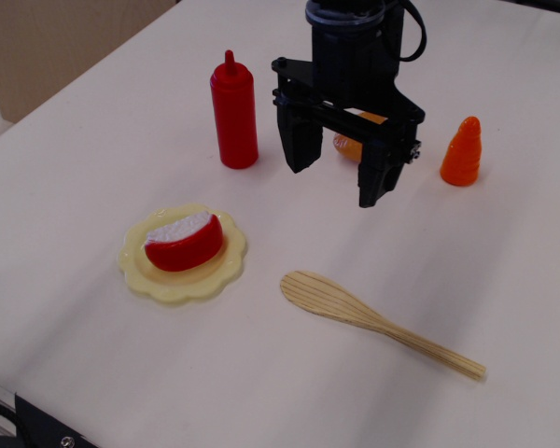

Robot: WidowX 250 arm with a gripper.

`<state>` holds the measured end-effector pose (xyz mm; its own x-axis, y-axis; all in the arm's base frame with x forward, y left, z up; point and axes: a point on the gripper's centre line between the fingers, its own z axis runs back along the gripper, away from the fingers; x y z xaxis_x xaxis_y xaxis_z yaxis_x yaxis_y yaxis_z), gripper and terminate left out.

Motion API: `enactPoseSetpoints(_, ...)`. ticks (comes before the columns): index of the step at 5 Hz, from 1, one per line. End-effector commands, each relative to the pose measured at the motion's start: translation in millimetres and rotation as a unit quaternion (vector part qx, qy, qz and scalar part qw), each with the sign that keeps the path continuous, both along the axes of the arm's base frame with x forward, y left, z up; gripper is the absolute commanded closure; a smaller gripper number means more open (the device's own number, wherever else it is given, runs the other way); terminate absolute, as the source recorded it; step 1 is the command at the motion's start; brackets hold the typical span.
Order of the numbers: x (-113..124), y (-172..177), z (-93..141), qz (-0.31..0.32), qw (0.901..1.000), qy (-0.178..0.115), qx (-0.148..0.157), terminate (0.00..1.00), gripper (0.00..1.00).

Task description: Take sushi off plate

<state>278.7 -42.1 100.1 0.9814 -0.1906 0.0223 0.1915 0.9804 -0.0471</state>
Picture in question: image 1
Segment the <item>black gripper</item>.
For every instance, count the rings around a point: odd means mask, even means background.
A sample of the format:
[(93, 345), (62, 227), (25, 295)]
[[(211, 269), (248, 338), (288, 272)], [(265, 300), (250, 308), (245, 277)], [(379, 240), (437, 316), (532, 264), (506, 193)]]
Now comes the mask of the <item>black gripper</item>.
[[(287, 165), (293, 173), (321, 157), (323, 130), (360, 142), (359, 206), (369, 208), (392, 191), (402, 157), (415, 157), (416, 127), (424, 111), (398, 91), (403, 24), (400, 17), (312, 17), (311, 61), (280, 57), (272, 69), (277, 125)], [(385, 117), (376, 124), (359, 117)]]

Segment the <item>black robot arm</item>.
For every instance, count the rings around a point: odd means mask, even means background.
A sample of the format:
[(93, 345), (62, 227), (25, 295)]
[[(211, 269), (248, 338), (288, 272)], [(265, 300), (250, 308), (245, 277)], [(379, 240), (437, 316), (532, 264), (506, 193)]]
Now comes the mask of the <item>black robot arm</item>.
[(321, 155), (326, 129), (362, 145), (359, 205), (373, 207), (419, 155), (417, 127), (425, 113), (396, 86), (401, 63), (426, 49), (401, 55), (405, 16), (424, 21), (410, 1), (310, 1), (311, 61), (279, 57), (272, 63), (277, 125), (288, 166), (295, 173)]

